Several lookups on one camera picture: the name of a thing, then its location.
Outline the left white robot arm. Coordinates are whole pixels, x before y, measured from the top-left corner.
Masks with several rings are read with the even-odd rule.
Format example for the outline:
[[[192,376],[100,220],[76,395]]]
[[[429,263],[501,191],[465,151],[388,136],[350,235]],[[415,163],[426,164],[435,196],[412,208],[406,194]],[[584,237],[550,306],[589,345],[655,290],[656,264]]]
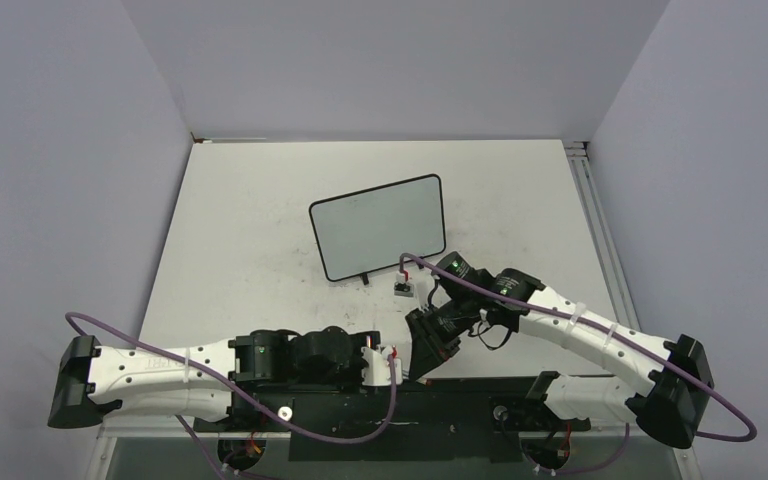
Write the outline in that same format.
[[[403,381],[397,350],[376,331],[256,330],[158,354],[72,339],[60,361],[47,425],[88,428],[107,418],[181,415],[225,431],[281,429],[307,392],[366,394]]]

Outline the small black-framed whiteboard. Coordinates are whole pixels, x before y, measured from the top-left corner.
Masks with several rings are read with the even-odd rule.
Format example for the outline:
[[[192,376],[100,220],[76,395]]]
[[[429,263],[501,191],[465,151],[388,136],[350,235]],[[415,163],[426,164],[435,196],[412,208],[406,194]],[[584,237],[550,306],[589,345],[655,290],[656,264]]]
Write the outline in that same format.
[[[399,264],[400,255],[447,247],[442,179],[431,173],[310,204],[325,278],[340,282]]]

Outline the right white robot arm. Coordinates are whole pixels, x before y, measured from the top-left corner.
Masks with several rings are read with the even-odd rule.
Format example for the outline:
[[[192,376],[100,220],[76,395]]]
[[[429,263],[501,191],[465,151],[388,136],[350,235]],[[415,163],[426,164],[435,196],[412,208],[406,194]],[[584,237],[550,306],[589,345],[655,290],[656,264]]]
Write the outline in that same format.
[[[480,325],[506,335],[548,341],[605,370],[603,376],[543,372],[525,402],[529,421],[550,428],[566,420],[634,423],[654,440],[687,449],[714,387],[704,346],[681,335],[671,341],[625,327],[574,303],[522,271],[493,275],[459,253],[431,269],[448,302],[405,317],[411,335],[409,376],[417,379],[451,359],[461,337]]]

